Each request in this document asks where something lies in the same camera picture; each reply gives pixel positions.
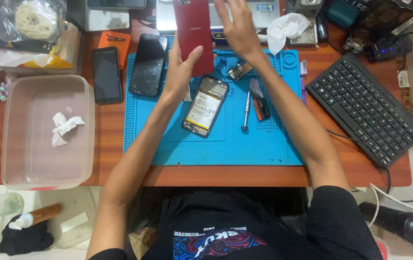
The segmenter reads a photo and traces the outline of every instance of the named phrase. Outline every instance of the hand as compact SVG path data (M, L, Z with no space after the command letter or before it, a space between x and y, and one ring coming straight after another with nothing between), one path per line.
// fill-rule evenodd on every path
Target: hand
M227 0L227 2L231 7L234 22L229 19L224 0L214 1L214 6L224 26L227 43L246 62L253 62L257 57L262 57L264 53L256 35L251 11L245 0Z
M171 50L168 54L168 72L166 74L165 88L162 95L170 97L176 105L179 104L189 90L190 78L192 77L193 65L200 59L203 53L203 46L197 46L190 54L186 61L182 61L181 51L177 32Z

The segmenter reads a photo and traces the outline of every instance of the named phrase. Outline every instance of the black t-shirt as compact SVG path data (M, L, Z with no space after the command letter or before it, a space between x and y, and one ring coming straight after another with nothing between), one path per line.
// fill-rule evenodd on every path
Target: black t-shirt
M194 192L164 205L157 240L142 260L381 260L353 196L335 186L314 190L305 235L279 227L238 193ZM90 260L127 260L108 249Z

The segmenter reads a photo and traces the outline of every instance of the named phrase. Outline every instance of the person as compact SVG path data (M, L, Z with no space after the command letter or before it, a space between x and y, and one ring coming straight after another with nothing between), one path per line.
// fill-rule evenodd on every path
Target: person
M157 226L157 239L142 259L382 259L348 192L340 157L327 131L276 73L262 51L245 0L228 0L228 3L233 22L223 0L215 0L227 42L264 81L288 135L309 170L313 198L306 216L306 231L296 234L279 227L261 205L241 194L196 191L170 200ZM128 208L173 113L186 95L192 67L202 51L203 47L198 46L183 62L175 36L164 90L104 186L86 259L127 259L123 249Z

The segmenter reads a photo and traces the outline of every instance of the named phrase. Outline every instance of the blue silicone repair mat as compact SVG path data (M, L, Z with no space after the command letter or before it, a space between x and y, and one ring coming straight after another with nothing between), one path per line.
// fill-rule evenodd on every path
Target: blue silicone repair mat
M296 50L280 51L272 56L264 50L279 75L301 98L300 67ZM302 165L301 158L288 138L285 128L275 111L259 76L254 70L241 80L234 81L227 75L229 68L235 68L237 56L230 50L217 50L215 71L211 76L229 84L229 92L221 106L210 135L199 137L183 129L181 123L186 117L191 102L183 101L169 122L160 142L152 165ZM134 54L128 56L127 88L133 71ZM167 66L162 71L160 84L164 86ZM258 121L251 104L248 132L242 132L244 124L245 100L250 79L256 78L271 111L271 118ZM192 99L202 77L193 78L190 83ZM157 97L134 95L127 91L125 114L125 138L123 151L126 151L141 131L152 111Z

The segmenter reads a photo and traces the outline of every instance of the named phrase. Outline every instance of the toothbrush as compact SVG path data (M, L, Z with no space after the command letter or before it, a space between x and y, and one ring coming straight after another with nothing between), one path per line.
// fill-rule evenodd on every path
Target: toothbrush
M301 100L304 104L308 105L308 91L306 90L305 81L303 79L303 75L306 74L308 74L308 70L306 68L306 60L303 60L302 62L300 62Z

